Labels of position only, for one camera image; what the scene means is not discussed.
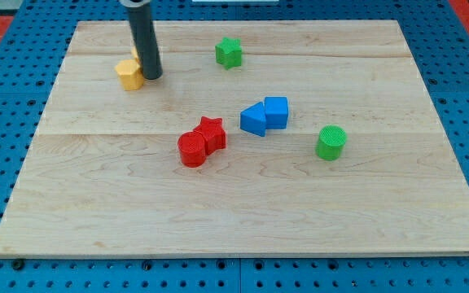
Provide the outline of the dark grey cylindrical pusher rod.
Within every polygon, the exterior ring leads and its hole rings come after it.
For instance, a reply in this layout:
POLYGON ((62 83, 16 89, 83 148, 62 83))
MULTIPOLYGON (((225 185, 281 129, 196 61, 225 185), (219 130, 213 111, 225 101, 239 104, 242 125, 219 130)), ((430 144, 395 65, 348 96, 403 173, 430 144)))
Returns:
POLYGON ((159 47, 151 11, 151 0, 120 0, 126 9, 129 26, 147 80, 156 80, 163 75, 159 47))

